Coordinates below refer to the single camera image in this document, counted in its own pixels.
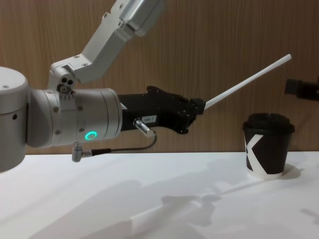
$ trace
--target wood grain panel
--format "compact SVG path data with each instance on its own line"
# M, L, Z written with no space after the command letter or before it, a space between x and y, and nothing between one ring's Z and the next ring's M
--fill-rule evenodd
M82 51L114 0L0 0L0 65L44 89L52 62ZM188 135L157 129L155 152L242 151L243 121L281 113L297 127L292 150L319 150L319 103L283 94L287 78L315 81L319 71L317 0L167 0L156 27L127 44L103 79L80 88L118 94L158 86L205 100L291 53L293 61L218 103ZM86 147L139 146L138 132ZM29 153L69 153L67 147Z

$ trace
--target cup lid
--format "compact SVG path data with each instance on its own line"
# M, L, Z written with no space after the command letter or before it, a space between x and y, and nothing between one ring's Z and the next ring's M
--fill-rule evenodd
M257 113L248 117L243 124L243 130L253 130L260 134L290 134L295 132L295 126L280 114Z

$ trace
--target black cable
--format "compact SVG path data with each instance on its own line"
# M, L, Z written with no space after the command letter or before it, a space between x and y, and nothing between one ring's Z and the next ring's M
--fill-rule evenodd
M156 132L154 131L154 139L151 144L145 146L145 147L136 147L136 148L116 148L116 149L110 149L110 148L102 148L102 149L92 149L92 156L111 153L111 152L122 152L122 151L140 151L140 150L147 150L152 148L158 140L158 136Z

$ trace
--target green led ring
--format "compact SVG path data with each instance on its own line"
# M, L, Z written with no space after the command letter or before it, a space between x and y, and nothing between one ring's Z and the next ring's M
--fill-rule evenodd
M96 133L95 131L91 131L91 132L88 132L86 135L85 135L85 139L86 140L92 140L94 138L96 138L98 136L98 133Z

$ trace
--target black object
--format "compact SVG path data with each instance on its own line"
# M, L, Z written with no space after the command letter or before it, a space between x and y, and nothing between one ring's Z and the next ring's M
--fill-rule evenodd
M290 120L279 114L253 114L243 124L243 129L247 167L254 172L257 171L257 174L282 173L290 139L292 133L295 132L295 127ZM258 164L262 166L262 169L253 168L252 165Z
M319 101L319 83L288 79L285 94L296 95L297 98L306 100Z
M204 113L206 102L201 99L188 100L154 86L148 86L147 91L146 94L119 95L123 104L121 131L136 129L133 121L141 118L148 127L161 126L186 134L197 115Z

